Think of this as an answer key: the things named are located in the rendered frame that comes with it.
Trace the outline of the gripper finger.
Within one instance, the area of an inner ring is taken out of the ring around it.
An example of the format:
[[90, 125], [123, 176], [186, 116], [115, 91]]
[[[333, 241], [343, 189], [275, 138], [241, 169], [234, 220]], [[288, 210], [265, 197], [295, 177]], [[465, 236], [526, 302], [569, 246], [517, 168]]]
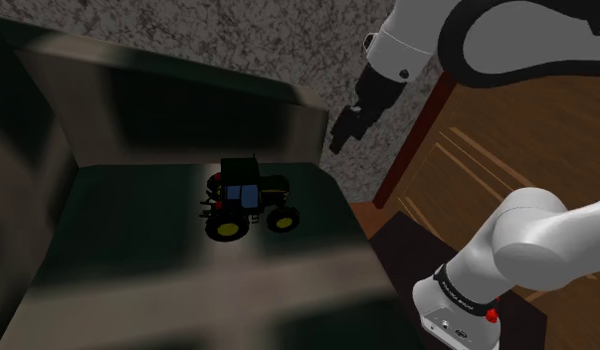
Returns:
[[329, 149], [334, 153], [338, 154], [346, 141], [353, 137], [358, 139], [358, 131], [359, 131], [359, 117], [360, 117], [361, 108], [358, 106], [350, 106], [346, 105], [339, 117], [335, 121], [330, 134], [332, 135], [332, 140], [329, 144]]

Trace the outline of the dark green sofa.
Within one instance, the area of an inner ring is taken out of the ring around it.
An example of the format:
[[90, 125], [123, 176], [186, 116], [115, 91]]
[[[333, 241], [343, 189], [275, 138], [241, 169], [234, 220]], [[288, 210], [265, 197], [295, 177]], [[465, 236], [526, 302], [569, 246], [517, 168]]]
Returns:
[[[0, 18], [0, 350], [424, 350], [305, 87]], [[255, 156], [300, 224], [208, 238]]]

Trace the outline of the toy tractor with yellow wheels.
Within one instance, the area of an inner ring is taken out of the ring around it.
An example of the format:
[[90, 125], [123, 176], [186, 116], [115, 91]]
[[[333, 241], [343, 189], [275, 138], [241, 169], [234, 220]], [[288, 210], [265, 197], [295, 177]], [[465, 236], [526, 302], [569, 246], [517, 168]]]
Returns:
[[287, 205], [291, 186], [279, 174], [263, 176], [255, 156], [223, 158], [220, 170], [206, 182], [206, 207], [200, 214], [206, 220], [209, 239], [230, 243], [246, 236], [250, 226], [267, 213], [269, 230], [283, 234], [300, 224], [300, 212]]

